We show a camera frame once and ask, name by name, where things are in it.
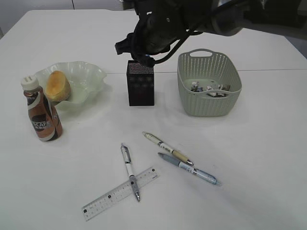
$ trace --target blue pen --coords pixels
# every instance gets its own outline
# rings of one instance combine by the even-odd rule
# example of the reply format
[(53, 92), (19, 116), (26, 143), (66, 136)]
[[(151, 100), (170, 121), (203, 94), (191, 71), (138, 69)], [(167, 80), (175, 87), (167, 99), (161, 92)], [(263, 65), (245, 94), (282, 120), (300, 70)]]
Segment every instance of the blue pen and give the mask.
[(165, 160), (165, 161), (167, 161), (167, 162), (169, 162), (169, 163), (171, 163), (171, 164), (173, 164), (173, 165), (175, 165), (179, 168), (182, 168), (182, 169), (188, 171), (189, 173), (191, 173), (195, 176), (198, 176), (201, 179), (203, 179), (203, 180), (205, 180), (209, 183), (212, 183), (214, 185), (219, 185), (219, 186), (222, 185), (220, 182), (218, 182), (218, 180), (214, 176), (212, 176), (212, 175), (210, 175), (210, 174), (208, 174), (208, 173), (206, 173), (202, 170), (195, 169), (193, 166), (185, 164), (184, 162), (182, 162), (182, 161), (180, 161), (180, 160), (178, 160), (174, 157), (171, 157), (167, 154), (160, 153), (160, 152), (158, 154), (163, 160)]

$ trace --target clear ruler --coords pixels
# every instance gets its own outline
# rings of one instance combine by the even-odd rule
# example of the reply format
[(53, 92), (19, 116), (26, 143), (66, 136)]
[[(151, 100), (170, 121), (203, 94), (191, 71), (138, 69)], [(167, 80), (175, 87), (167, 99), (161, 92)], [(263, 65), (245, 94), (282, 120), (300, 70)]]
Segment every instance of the clear ruler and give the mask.
[[(136, 180), (139, 188), (144, 187), (149, 182), (155, 180), (159, 177), (157, 169), (155, 167), (150, 167), (149, 169), (143, 171), (136, 176)], [(82, 207), (82, 213), (86, 221), (89, 221), (93, 217), (112, 207), (122, 199), (133, 194), (130, 181), (126, 181), (117, 188), (111, 190), (110, 192), (102, 195), (91, 203)]]

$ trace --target white pen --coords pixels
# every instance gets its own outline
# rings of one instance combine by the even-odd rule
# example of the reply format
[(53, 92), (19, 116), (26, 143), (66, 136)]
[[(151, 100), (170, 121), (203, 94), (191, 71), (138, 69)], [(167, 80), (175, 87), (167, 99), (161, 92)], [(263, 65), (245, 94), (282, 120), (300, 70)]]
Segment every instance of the white pen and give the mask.
[(127, 168), (127, 172), (128, 172), (130, 184), (131, 184), (131, 187), (132, 187), (132, 190), (133, 190), (133, 194), (135, 195), (136, 199), (138, 201), (140, 201), (141, 200), (140, 191), (139, 191), (138, 184), (136, 183), (134, 173), (132, 171), (131, 157), (130, 157), (130, 154), (129, 154), (129, 150), (126, 146), (124, 146), (123, 143), (121, 143), (120, 149), (121, 149), (121, 153), (123, 154), (123, 158), (124, 158), (125, 165), (126, 165), (126, 168)]

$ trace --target item in basket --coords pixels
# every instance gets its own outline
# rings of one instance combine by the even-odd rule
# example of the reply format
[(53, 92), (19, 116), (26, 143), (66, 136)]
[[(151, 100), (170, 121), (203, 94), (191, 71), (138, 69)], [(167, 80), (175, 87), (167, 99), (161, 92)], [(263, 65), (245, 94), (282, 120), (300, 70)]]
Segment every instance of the item in basket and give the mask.
[(203, 92), (203, 87), (200, 87), (200, 82), (199, 81), (193, 81), (192, 82), (192, 92)]
[[(210, 90), (223, 90), (223, 91), (229, 91), (230, 85), (208, 85), (206, 91)], [(208, 93), (211, 97), (226, 97), (227, 93), (220, 93), (220, 92), (211, 92)]]

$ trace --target bun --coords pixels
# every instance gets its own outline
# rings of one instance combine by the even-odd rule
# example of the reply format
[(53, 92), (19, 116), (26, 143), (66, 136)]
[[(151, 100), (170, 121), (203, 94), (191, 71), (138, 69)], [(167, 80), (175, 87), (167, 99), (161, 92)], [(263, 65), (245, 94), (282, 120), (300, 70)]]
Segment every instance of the bun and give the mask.
[(54, 71), (50, 74), (45, 94), (46, 97), (52, 102), (61, 102), (66, 100), (71, 93), (71, 86), (61, 71)]

